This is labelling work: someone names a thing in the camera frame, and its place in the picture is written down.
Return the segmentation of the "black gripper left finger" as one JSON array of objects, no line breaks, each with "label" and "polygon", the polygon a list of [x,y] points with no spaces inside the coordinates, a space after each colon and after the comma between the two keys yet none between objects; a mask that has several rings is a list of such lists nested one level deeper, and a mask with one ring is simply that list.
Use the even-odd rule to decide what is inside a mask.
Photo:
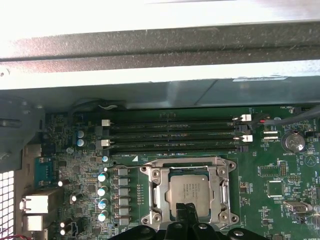
[{"label": "black gripper left finger", "polygon": [[188,211],[184,203],[176,204],[176,221],[166,229],[155,231],[152,227],[139,225],[115,235],[110,240],[186,240],[188,237]]}]

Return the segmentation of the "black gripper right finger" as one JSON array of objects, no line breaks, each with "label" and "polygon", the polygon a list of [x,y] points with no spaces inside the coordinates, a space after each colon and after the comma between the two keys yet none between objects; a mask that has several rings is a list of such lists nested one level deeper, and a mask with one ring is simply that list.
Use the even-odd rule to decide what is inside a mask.
[{"label": "black gripper right finger", "polygon": [[194,240],[266,240],[267,238],[250,230],[236,227],[223,234],[216,231],[208,223],[200,222],[196,207],[188,203],[188,225],[189,232]]}]

